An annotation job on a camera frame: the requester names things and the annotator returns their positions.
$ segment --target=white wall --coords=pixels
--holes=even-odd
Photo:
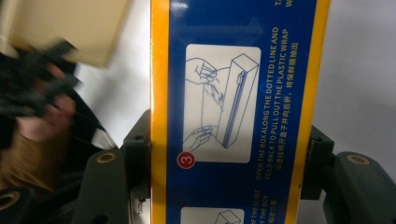
[[[369,156],[393,181],[395,9],[391,0],[332,0],[314,113],[314,125],[334,140],[334,152]],[[326,223],[318,202],[302,202],[300,208],[298,223]]]

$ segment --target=beige surface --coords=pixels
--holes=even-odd
[[[44,48],[63,37],[77,47],[72,61],[106,66],[130,0],[23,0],[10,43]]]

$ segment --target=hand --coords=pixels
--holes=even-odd
[[[217,75],[217,70],[203,59],[190,59],[186,61],[186,80],[199,84],[208,84]]]
[[[49,66],[49,71],[57,78],[65,74],[55,65]],[[43,92],[47,83],[38,80],[33,89]],[[67,132],[71,118],[75,114],[76,103],[67,95],[62,94],[55,98],[54,105],[47,105],[47,112],[42,118],[17,118],[20,134],[35,142],[44,142]]]
[[[183,145],[190,148],[191,150],[195,150],[200,145],[209,141],[212,131],[213,127],[211,125],[198,128],[186,138]]]

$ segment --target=yellow border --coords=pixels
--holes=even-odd
[[[285,223],[295,223],[304,175],[308,137],[311,132],[315,92],[318,83],[320,56],[323,47],[330,0],[318,0],[311,50],[304,88],[302,116],[296,157],[291,178],[290,196]],[[169,46],[169,0],[151,3],[151,138],[154,140],[151,164],[151,223],[166,219],[166,144],[167,144],[167,83]]]
[[[295,223],[297,220],[298,202],[300,201],[301,186],[303,184],[306,151],[308,149],[309,134],[311,133],[315,95],[318,84],[318,72],[329,5],[330,0],[318,0],[317,2],[311,50],[305,80],[299,135],[297,139],[297,150],[294,158],[285,223]]]
[[[169,0],[151,1],[151,223],[166,218]]]

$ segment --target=red number 3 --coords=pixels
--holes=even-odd
[[[190,169],[195,164],[194,155],[190,152],[182,152],[178,154],[177,164],[183,169]]]

